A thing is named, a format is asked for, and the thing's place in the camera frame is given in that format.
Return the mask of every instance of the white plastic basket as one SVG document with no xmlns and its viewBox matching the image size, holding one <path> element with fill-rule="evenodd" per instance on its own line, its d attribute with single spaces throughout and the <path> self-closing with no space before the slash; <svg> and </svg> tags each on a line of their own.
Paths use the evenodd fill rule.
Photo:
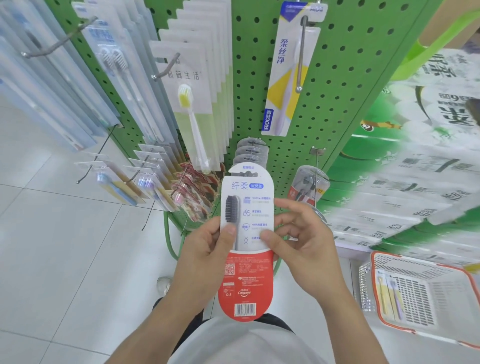
<svg viewBox="0 0 480 364">
<path fill-rule="evenodd" d="M 377 279 L 382 272 L 396 282 L 403 303 L 401 319 L 382 312 L 382 300 L 386 298 L 377 293 Z M 367 317 L 378 317 L 385 325 L 399 330 L 480 350 L 480 294 L 473 277 L 465 270 L 374 252 L 360 266 L 359 273 L 360 300 Z"/>
</svg>

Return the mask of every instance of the white shoe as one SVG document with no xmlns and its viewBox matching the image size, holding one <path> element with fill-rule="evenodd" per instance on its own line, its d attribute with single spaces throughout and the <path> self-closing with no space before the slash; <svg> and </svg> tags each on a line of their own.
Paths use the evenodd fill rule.
<svg viewBox="0 0 480 364">
<path fill-rule="evenodd" d="M 160 277 L 156 280 L 156 290 L 160 297 L 165 297 L 168 290 L 170 289 L 170 285 L 172 284 L 172 277 Z"/>
</svg>

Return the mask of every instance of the frog toothbrush package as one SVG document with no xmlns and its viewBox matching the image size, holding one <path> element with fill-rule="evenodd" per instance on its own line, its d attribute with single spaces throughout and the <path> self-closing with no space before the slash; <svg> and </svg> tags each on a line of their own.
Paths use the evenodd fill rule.
<svg viewBox="0 0 480 364">
<path fill-rule="evenodd" d="M 301 92 L 301 88 L 297 87 L 298 70 L 300 67 L 300 85 L 303 85 L 320 35 L 320 28 L 311 26 L 305 27 L 302 35 L 302 19 L 306 17 L 307 22 L 322 22 L 327 9 L 328 5 L 319 2 L 285 1 L 282 4 L 268 83 L 263 135 L 287 135 Z"/>
<path fill-rule="evenodd" d="M 218 302 L 225 314 L 240 322 L 265 313 L 273 297 L 273 251 L 260 232 L 274 229 L 274 184 L 262 166 L 233 166 L 222 182 L 221 228 L 237 227 L 233 249 L 225 263 Z"/>
</svg>

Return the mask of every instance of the person's left hand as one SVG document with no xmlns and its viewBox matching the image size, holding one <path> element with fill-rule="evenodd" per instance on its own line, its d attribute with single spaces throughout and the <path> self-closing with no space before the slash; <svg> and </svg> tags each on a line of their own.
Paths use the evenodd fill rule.
<svg viewBox="0 0 480 364">
<path fill-rule="evenodd" d="M 193 231 L 185 239 L 166 298 L 192 316 L 201 312 L 222 284 L 235 237 L 233 224 L 220 231 L 219 216 Z"/>
</svg>

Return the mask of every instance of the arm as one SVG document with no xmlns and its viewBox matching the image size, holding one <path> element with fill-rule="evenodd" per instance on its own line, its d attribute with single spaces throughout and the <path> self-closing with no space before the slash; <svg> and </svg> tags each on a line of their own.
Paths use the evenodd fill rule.
<svg viewBox="0 0 480 364">
<path fill-rule="evenodd" d="M 168 294 L 127 337 L 107 364 L 165 364 L 180 337 L 220 288 L 236 228 L 221 232 L 220 217 L 192 232 L 183 245 Z"/>
<path fill-rule="evenodd" d="M 320 304 L 337 364 L 388 364 L 382 347 L 343 279 L 331 230 L 311 206 L 276 199 L 289 212 L 277 215 L 275 232 L 263 231 L 262 240 L 290 268 L 295 281 Z M 297 241 L 283 240 L 291 236 Z"/>
</svg>

